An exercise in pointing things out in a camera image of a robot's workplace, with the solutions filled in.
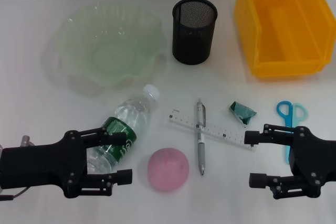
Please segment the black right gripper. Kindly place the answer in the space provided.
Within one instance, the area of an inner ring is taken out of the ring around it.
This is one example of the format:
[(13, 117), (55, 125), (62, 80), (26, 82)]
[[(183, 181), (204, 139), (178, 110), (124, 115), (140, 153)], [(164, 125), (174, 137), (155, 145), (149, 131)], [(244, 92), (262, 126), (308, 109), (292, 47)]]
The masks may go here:
[(322, 140), (304, 126), (265, 124), (262, 132), (246, 131), (244, 144), (271, 143), (291, 146), (289, 162), (294, 176), (250, 173), (250, 188), (269, 187), (274, 199), (307, 196), (317, 198), (321, 187), (335, 182), (335, 141)]

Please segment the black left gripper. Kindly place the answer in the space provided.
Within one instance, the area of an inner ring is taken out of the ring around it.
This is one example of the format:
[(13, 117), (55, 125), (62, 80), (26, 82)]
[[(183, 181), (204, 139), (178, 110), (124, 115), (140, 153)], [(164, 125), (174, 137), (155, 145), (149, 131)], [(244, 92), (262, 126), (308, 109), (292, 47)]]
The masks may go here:
[(64, 196), (82, 195), (80, 181), (87, 174), (86, 148), (123, 146), (125, 132), (109, 134), (105, 127), (68, 131), (54, 144), (5, 148), (1, 154), (1, 189), (55, 185)]

